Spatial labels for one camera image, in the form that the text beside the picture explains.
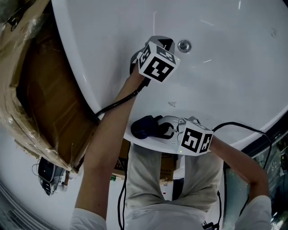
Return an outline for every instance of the plastic wrap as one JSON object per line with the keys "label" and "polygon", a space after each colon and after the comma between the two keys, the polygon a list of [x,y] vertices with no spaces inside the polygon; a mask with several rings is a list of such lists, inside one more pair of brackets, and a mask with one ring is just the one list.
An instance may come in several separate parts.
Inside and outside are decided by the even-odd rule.
{"label": "plastic wrap", "polygon": [[61,41],[51,36],[48,2],[37,0],[1,35],[0,120],[26,152],[77,172],[95,127]]}

